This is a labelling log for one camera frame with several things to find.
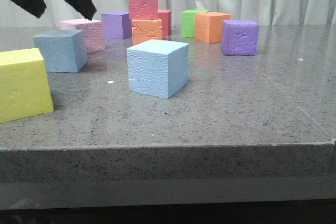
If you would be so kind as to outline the orange foam block smooth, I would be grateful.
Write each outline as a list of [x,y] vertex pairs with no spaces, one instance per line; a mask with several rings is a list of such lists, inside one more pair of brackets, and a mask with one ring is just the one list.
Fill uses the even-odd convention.
[[195,14],[194,39],[207,43],[220,43],[223,32],[223,21],[231,19],[231,14],[205,12]]

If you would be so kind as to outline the pink foam block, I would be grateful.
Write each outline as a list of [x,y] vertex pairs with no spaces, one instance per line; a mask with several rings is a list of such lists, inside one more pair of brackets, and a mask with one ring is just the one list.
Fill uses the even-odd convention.
[[87,53],[105,50],[103,22],[85,18],[60,21],[61,29],[83,30]]

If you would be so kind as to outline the yellow foam block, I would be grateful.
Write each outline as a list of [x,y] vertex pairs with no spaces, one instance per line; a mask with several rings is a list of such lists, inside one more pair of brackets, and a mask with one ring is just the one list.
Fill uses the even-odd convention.
[[54,111],[38,48],[1,52],[1,122]]

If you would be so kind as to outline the orange foam block dented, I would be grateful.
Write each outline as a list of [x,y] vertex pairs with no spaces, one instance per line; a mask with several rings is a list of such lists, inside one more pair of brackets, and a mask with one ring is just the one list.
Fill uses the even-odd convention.
[[133,19],[132,42],[138,45],[151,39],[163,39],[161,19]]

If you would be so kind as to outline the purple foam block dented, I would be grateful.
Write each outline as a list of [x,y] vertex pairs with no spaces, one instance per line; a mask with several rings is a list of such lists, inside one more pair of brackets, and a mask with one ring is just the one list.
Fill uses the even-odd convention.
[[255,56],[257,54],[260,24],[251,19],[223,21],[221,49],[228,56]]

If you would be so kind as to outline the coral red foam block top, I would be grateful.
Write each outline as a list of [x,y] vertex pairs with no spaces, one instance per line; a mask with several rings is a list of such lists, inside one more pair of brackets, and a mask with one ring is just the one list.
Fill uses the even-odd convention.
[[129,0],[130,19],[158,19],[159,0]]

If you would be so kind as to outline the green foam block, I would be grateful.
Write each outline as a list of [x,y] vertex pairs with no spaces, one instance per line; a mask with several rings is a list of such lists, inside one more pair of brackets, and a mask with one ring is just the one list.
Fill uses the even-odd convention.
[[187,38],[194,37],[195,15],[199,13],[207,13],[209,10],[188,9],[182,11],[181,19],[181,36]]

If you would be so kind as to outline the red foam block rear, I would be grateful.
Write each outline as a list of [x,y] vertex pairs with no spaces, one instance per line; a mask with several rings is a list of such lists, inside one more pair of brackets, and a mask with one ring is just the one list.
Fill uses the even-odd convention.
[[169,36],[171,34],[171,10],[159,9],[158,18],[162,20],[163,36]]

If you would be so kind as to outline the purple foam block rear left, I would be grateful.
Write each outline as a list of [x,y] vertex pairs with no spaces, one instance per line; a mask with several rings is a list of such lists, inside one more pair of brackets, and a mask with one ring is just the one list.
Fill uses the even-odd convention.
[[132,36],[129,12],[111,11],[101,14],[105,38],[127,39]]

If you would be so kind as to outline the blue foam block smooth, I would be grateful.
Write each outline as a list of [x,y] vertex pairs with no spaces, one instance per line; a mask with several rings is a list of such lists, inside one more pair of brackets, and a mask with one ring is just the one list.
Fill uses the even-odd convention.
[[47,30],[34,37],[48,73],[79,72],[88,62],[83,30]]

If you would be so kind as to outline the light blue foam block textured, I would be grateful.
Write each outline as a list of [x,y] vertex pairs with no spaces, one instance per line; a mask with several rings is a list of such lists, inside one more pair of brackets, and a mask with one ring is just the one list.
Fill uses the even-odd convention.
[[130,90],[169,99],[188,83],[188,49],[188,43],[157,39],[129,47]]

